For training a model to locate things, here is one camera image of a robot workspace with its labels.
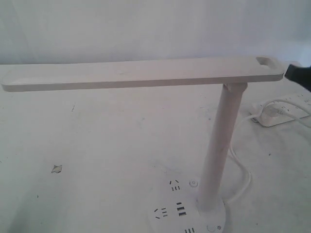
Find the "white desk lamp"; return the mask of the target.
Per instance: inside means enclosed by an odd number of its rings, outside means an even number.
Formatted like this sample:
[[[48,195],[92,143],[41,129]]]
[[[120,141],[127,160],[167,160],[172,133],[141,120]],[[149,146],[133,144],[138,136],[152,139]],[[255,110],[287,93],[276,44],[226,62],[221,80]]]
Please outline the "white desk lamp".
[[[2,80],[7,92],[221,84],[222,92],[200,180],[166,177],[148,199],[155,233],[220,233],[219,189],[248,83],[275,82],[284,67],[269,56],[207,57],[61,65],[18,65]]]

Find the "white plug in strip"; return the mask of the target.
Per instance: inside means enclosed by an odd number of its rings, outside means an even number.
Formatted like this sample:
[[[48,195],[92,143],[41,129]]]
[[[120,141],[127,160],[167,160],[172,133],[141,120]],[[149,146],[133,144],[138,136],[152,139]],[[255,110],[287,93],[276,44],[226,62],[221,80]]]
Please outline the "white plug in strip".
[[[284,116],[288,117],[289,113],[284,112],[281,108],[278,108],[276,104],[270,104],[263,109],[262,115],[264,115],[266,118],[276,120],[283,118]]]

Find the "white power strip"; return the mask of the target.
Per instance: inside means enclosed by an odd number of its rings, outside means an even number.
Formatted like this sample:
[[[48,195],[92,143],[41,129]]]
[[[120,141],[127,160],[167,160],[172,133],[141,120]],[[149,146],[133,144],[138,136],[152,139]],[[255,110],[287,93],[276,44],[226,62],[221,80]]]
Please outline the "white power strip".
[[[253,103],[248,108],[250,115],[256,115],[260,110],[270,104],[276,104],[278,108],[281,108],[284,112],[293,115],[296,118],[302,119],[310,116],[311,112],[311,94],[310,92],[294,93],[291,95],[285,95],[279,97],[278,100],[266,100],[262,102]],[[263,127],[272,127],[275,125],[287,123],[293,121],[293,118],[284,116],[283,118],[273,120],[266,118],[264,115],[252,118],[256,123],[259,123]]]

